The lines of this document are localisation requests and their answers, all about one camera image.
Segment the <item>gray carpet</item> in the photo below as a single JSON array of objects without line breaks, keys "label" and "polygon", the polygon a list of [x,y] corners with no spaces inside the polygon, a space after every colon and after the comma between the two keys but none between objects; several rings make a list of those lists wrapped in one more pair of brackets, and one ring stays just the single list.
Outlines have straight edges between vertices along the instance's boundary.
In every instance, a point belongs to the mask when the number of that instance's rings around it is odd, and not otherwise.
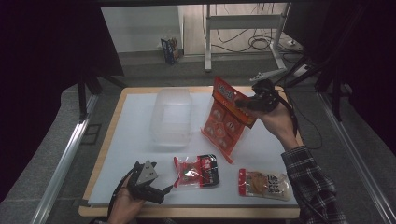
[{"label": "gray carpet", "polygon": [[[204,72],[202,58],[184,59],[185,61],[174,65],[156,63],[161,61],[159,59],[147,60],[141,65],[128,63],[128,60],[121,60],[124,62],[125,77],[118,77],[118,79],[131,87],[212,85],[214,76],[223,77],[232,85],[251,85],[248,81],[250,77],[256,76],[259,71],[276,68],[274,60],[268,55],[260,59],[249,58],[249,60],[241,58],[228,60],[218,57],[212,63],[212,73]],[[78,214],[78,207],[121,92],[119,87],[101,78],[99,80],[104,90],[92,114],[90,122],[92,128],[86,132],[78,148],[47,223],[88,223],[90,220]],[[304,142],[309,147],[321,146],[318,149],[312,149],[313,155],[323,170],[334,179],[338,188],[338,200],[348,221],[350,223],[384,223],[320,106],[317,94],[313,90],[314,81],[315,78],[312,77],[295,88],[289,89],[291,99],[298,107],[297,116]],[[32,219],[36,205],[78,122],[76,87],[64,93],[62,103],[62,108],[48,136],[43,140],[32,162],[7,199],[1,203],[1,223],[28,223]],[[342,99],[341,115],[344,125],[378,181],[378,185],[388,197],[392,207],[395,207],[396,184],[393,180],[396,175],[395,157],[356,114],[347,98]],[[89,134],[99,127],[100,131],[97,135]],[[245,220],[245,223],[274,222]]]}]

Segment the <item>desk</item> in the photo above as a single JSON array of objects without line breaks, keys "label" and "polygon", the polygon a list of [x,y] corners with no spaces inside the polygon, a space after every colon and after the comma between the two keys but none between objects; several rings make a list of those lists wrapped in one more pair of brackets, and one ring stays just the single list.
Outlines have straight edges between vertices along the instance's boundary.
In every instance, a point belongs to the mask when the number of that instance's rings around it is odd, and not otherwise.
[{"label": "desk", "polygon": [[[110,122],[106,133],[104,143],[99,153],[98,159],[92,171],[89,184],[84,193],[83,199],[89,200],[92,194],[93,187],[99,174],[104,166],[107,152],[110,148],[111,141],[116,131],[117,124],[120,119],[123,104],[127,99],[128,94],[142,94],[142,93],[156,93],[161,88],[127,88],[122,92],[116,110]],[[237,87],[241,92],[250,92],[250,87]],[[189,87],[191,93],[198,92],[212,92],[212,87]],[[297,136],[300,144],[302,144],[300,135]],[[84,217],[99,217],[105,216],[107,212],[106,207],[88,207],[81,206],[79,213]],[[277,206],[250,206],[250,207],[230,207],[230,206],[172,206],[172,205],[158,205],[145,206],[139,217],[226,217],[226,218],[296,218],[299,216],[300,209],[297,204]]]}]

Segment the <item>plaid shirt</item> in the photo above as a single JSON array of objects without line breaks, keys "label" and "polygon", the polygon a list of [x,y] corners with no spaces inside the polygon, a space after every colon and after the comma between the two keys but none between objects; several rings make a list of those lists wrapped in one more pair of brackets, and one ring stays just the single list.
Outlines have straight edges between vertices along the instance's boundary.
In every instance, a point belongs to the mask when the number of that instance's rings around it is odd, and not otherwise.
[{"label": "plaid shirt", "polygon": [[337,206],[333,181],[322,173],[307,147],[282,153],[303,223],[347,223]]}]

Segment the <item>clear plastic container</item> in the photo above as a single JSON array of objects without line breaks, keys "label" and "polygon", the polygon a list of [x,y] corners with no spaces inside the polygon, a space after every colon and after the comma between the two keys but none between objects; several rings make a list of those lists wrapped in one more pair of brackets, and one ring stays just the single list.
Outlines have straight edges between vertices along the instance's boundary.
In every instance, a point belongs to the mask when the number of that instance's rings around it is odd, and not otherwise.
[{"label": "clear plastic container", "polygon": [[156,144],[184,147],[190,142],[192,99],[188,89],[158,92],[150,131]]}]

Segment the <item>orange package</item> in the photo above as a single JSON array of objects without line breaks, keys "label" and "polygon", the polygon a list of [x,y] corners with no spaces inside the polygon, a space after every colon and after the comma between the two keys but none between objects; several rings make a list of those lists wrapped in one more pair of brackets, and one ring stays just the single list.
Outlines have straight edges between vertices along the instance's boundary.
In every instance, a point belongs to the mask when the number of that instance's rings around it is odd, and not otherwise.
[{"label": "orange package", "polygon": [[256,119],[235,106],[236,100],[248,97],[219,77],[215,78],[212,97],[213,105],[201,133],[220,150],[228,163],[233,163],[233,148],[245,127],[251,128]]}]

